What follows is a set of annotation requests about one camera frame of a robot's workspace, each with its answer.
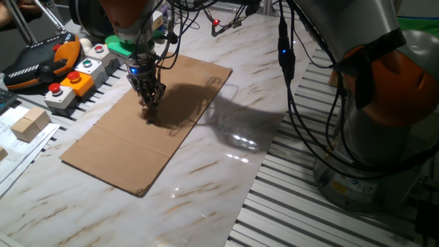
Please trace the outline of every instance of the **orange control box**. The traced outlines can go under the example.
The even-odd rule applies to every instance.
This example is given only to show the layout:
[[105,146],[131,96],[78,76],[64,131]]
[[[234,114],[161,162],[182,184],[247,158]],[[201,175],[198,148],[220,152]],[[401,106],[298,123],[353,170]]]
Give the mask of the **orange control box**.
[[73,71],[67,75],[61,85],[70,86],[77,96],[82,97],[95,83],[91,75]]

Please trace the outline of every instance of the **red button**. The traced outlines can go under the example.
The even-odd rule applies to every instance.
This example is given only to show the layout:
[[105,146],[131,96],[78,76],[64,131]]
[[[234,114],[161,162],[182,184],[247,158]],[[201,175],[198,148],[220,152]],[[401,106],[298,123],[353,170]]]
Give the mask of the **red button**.
[[67,75],[67,78],[68,78],[69,80],[76,80],[76,79],[78,79],[79,77],[80,77],[80,73],[77,72],[77,71],[70,72],[70,73]]
[[52,93],[59,93],[61,91],[61,85],[59,85],[58,83],[53,83],[49,86],[49,90]]
[[60,44],[55,45],[54,47],[52,47],[53,51],[57,51],[59,48],[61,47]]
[[99,52],[104,51],[104,48],[103,48],[101,45],[98,45],[98,46],[95,47],[95,51],[96,51],[97,53],[99,53]]

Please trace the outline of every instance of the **crease in cardboard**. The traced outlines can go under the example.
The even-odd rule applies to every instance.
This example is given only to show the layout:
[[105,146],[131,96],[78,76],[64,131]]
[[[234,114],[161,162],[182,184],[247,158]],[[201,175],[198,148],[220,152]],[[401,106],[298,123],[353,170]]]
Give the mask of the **crease in cardboard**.
[[119,134],[117,134],[116,132],[112,131],[112,130],[109,129],[109,128],[105,128],[104,126],[100,126],[100,125],[95,125],[95,126],[96,126],[96,128],[101,128],[101,129],[103,129],[103,130],[105,130],[105,131],[110,132],[111,134],[115,135],[116,137],[119,137],[120,139],[123,139],[124,141],[128,141],[128,142],[131,142],[132,144],[139,145],[139,146],[141,146],[142,148],[145,148],[145,149],[147,149],[147,150],[151,150],[151,151],[153,151],[153,152],[156,152],[157,154],[161,154],[161,155],[166,156],[166,157],[168,157],[168,158],[170,157],[170,155],[168,155],[168,154],[163,154],[162,152],[159,152],[159,151],[154,150],[154,149],[152,149],[152,148],[146,147],[146,146],[144,146],[144,145],[142,145],[142,144],[140,144],[140,143],[137,143],[137,142],[135,142],[135,141],[128,140],[127,138],[121,137]]

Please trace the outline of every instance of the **cardboard sheet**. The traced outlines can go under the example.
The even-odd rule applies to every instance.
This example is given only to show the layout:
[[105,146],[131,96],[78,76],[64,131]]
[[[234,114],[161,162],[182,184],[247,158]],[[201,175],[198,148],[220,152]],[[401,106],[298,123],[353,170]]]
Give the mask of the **cardboard sheet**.
[[162,70],[167,88],[155,112],[143,114],[137,94],[130,90],[61,159],[122,190],[144,195],[231,72],[179,56],[173,69]]

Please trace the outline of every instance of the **white table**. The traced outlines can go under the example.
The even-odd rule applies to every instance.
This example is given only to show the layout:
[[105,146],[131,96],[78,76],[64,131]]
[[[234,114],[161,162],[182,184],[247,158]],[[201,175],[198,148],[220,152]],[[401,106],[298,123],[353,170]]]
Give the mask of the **white table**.
[[[183,36],[181,54],[231,67],[233,74],[146,196],[136,198],[59,159],[131,90],[118,71],[120,79],[111,77],[95,104],[54,120],[64,129],[0,199],[0,232],[24,246],[224,246],[285,114],[287,93],[277,62],[278,19],[254,15],[217,38],[203,14],[197,22],[201,28]],[[296,29],[313,54],[316,44],[300,23]],[[294,87],[308,65],[300,44],[296,56]],[[239,148],[234,135],[256,148]]]

